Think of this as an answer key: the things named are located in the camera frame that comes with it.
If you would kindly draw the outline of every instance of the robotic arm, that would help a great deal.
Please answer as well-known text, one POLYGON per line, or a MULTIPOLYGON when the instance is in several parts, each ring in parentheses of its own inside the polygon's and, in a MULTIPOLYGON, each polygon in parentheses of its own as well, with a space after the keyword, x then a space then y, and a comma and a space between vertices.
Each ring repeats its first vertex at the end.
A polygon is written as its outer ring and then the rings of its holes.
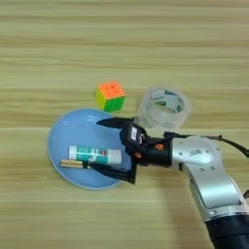
POLYGON ((98 123, 121 129, 121 141, 130 155, 129 171, 93 166, 100 173, 135 183, 137 164, 155 164, 185 172, 200 216, 215 249, 249 249, 249 208, 223 166, 221 148, 212 140, 233 145, 247 158, 249 151, 222 136, 191 136, 166 132, 163 138, 147 135, 133 119, 112 118, 98 123))

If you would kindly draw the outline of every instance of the black cable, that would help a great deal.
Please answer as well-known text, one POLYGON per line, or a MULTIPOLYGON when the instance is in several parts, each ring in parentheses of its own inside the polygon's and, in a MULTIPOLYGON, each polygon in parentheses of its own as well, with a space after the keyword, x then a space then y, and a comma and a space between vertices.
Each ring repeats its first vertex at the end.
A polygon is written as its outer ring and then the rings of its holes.
POLYGON ((244 146, 242 146, 242 145, 240 145, 238 143, 230 141, 229 139, 223 138, 222 135, 219 135, 219 136, 205 136, 205 137, 207 137, 209 139, 213 139, 213 140, 217 140, 217 141, 222 141, 222 142, 225 142, 227 144, 230 144, 230 145, 234 146, 242 154, 244 154, 246 158, 249 158, 249 150, 248 149, 246 149, 244 146))

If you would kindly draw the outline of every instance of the rubik's cube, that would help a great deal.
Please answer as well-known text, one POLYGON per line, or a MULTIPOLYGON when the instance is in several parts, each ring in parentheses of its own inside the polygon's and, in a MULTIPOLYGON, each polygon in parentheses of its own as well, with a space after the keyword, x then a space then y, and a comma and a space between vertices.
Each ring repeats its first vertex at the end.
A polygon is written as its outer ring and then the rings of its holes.
POLYGON ((118 82, 107 82, 97 87, 96 102, 105 112, 121 110, 125 102, 125 92, 118 82))

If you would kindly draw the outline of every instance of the green label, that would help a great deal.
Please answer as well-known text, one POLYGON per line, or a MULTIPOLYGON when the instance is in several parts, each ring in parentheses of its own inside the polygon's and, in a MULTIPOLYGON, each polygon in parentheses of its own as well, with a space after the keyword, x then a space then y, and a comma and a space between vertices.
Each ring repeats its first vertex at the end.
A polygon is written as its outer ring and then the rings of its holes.
POLYGON ((108 151, 104 149, 94 149, 92 147, 78 147, 77 160, 108 163, 108 151))

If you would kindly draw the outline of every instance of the glue stick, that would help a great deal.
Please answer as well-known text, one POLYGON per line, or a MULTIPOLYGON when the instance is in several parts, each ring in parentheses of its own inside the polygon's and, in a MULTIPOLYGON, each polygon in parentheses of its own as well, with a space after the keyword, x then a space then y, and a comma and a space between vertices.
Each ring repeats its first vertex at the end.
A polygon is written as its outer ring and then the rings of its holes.
POLYGON ((69 159, 104 164, 121 164, 122 152, 121 150, 95 149, 92 147, 70 146, 69 159))

